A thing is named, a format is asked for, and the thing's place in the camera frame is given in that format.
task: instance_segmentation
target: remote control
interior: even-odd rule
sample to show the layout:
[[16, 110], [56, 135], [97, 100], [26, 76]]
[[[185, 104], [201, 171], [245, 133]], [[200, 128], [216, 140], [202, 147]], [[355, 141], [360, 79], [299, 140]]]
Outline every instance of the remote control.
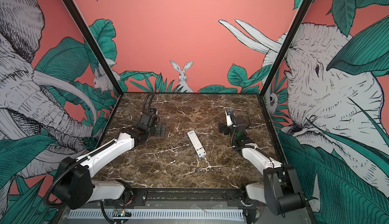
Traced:
[[198, 139], [196, 132], [194, 130], [189, 131], [188, 133], [189, 139], [191, 140], [194, 149], [197, 152], [197, 155], [199, 158], [206, 155], [205, 150], [203, 148], [203, 145], [201, 144], [200, 140]]

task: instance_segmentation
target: marble tabletop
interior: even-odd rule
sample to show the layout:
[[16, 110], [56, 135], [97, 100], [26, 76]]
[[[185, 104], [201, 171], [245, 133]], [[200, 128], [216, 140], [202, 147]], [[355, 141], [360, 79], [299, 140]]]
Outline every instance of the marble tabletop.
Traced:
[[[123, 95], [103, 143], [118, 130], [135, 124], [146, 93]], [[155, 94], [152, 107], [166, 124], [163, 137], [150, 137], [102, 168], [94, 180], [123, 179], [135, 188], [238, 188], [262, 182], [260, 172], [230, 148], [230, 137], [219, 133], [226, 123], [225, 110], [252, 120], [248, 136], [277, 159], [256, 95]], [[187, 132], [195, 130], [207, 155], [198, 158]]]

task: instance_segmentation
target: animal eye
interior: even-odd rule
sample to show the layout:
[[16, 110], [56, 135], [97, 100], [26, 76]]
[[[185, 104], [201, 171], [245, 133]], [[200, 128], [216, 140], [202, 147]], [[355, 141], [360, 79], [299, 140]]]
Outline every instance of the animal eye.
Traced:
[[318, 70], [319, 70], [318, 65], [316, 65], [315, 71], [317, 76], [318, 76]]

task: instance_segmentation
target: white remote control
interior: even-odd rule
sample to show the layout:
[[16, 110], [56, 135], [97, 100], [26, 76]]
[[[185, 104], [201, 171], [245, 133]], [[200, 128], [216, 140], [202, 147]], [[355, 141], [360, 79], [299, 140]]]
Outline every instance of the white remote control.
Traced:
[[203, 148], [203, 145], [201, 144], [200, 140], [198, 139], [196, 132], [194, 130], [189, 131], [188, 133], [189, 139], [191, 140], [194, 149], [197, 152], [197, 155], [199, 158], [206, 155], [205, 150]]

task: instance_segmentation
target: brown marble surface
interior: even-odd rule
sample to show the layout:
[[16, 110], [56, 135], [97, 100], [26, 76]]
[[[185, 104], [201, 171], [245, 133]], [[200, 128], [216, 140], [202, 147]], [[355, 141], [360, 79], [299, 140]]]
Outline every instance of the brown marble surface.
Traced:
[[[113, 116], [103, 142], [118, 129], [135, 124], [146, 93], [125, 94]], [[219, 133], [226, 123], [225, 110], [251, 116], [248, 135], [277, 159], [256, 95], [156, 94], [153, 107], [166, 124], [163, 137], [150, 137], [144, 144], [121, 154], [93, 179], [123, 179], [137, 188], [237, 188], [242, 183], [262, 182], [260, 172], [230, 148], [230, 137]], [[195, 130], [207, 155], [198, 158], [188, 135]]]

